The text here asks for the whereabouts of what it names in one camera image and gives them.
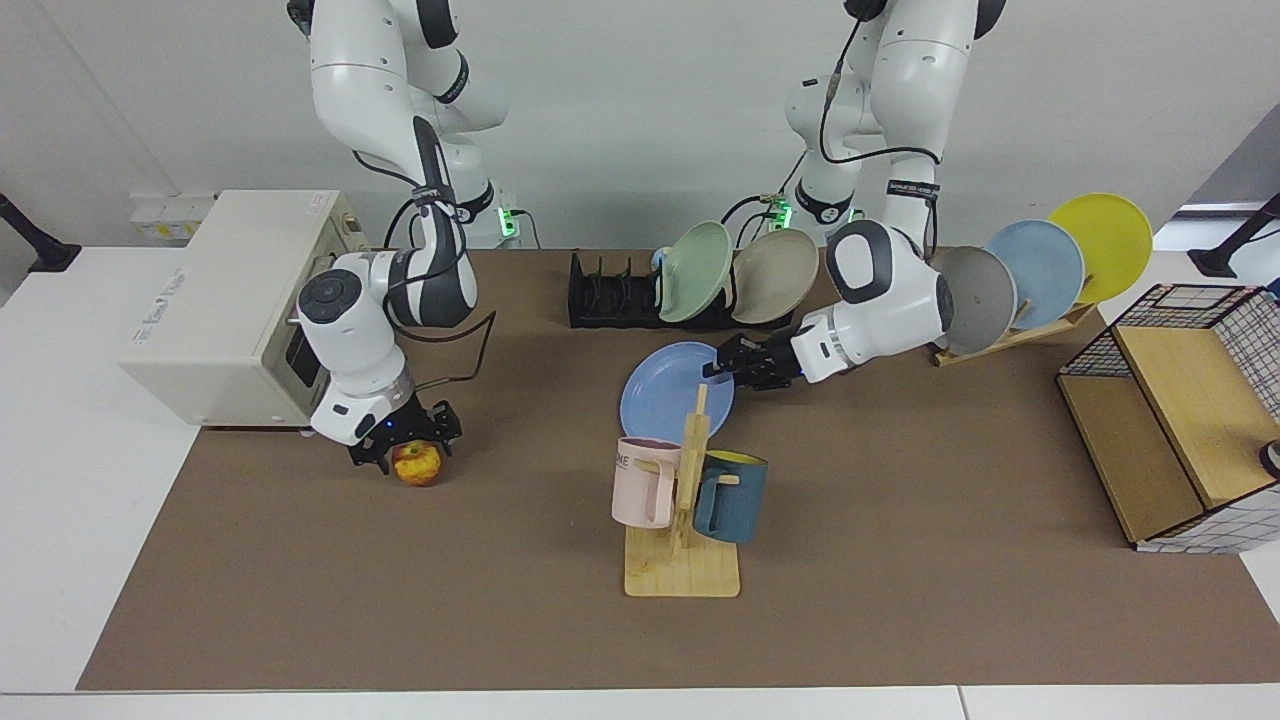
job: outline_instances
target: storage box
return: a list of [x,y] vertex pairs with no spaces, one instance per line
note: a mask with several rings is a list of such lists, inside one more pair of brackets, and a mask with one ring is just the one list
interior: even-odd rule
[[1263,288],[1156,286],[1059,373],[1125,537],[1234,553],[1280,538],[1280,306]]

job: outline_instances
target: green led light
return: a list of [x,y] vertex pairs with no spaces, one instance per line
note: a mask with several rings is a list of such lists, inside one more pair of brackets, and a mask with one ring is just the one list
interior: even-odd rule
[[773,229],[781,231],[791,227],[791,204],[786,200],[774,201],[769,209],[773,217]]
[[502,223],[503,238],[512,238],[520,234],[520,224],[516,222],[516,217],[511,214],[511,210],[498,208],[498,220]]

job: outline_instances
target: pink mug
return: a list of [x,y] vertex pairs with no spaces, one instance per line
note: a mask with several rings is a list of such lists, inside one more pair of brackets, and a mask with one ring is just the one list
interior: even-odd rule
[[618,441],[613,468],[613,519],[632,528],[671,525],[680,446],[653,438]]

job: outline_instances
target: yellow plate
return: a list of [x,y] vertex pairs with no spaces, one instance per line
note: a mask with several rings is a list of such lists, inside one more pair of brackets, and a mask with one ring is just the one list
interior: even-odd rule
[[1119,195],[1096,192],[1069,200],[1048,217],[1071,233],[1091,275],[1080,302],[1102,302],[1129,290],[1151,261],[1151,223],[1142,209]]

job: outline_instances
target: plate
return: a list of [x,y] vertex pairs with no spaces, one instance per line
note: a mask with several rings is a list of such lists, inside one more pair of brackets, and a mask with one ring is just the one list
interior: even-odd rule
[[1084,255],[1084,273],[1092,279],[1080,291],[1080,302],[1102,302],[1129,290],[1151,261],[1151,223],[1125,197],[1083,195],[1048,219],[1071,233]]
[[755,325],[786,315],[804,302],[817,277],[818,246],[808,234],[794,229],[765,234],[733,260],[733,319]]
[[659,278],[666,323],[684,323],[710,306],[728,282],[733,241],[719,223],[703,223],[667,250]]
[[716,348],[700,342],[677,342],[644,359],[622,389],[622,430],[681,445],[685,416],[698,405],[698,386],[707,383],[707,415],[716,434],[733,407],[733,377],[703,378],[703,365],[716,360]]
[[951,288],[947,348],[973,355],[1000,342],[1018,310],[1018,286],[1000,258],[982,247],[952,247],[934,258],[933,269]]
[[1023,220],[996,233],[987,251],[1000,258],[1027,310],[1014,328],[1030,331],[1066,315],[1084,286],[1084,255],[1071,233],[1048,220]]

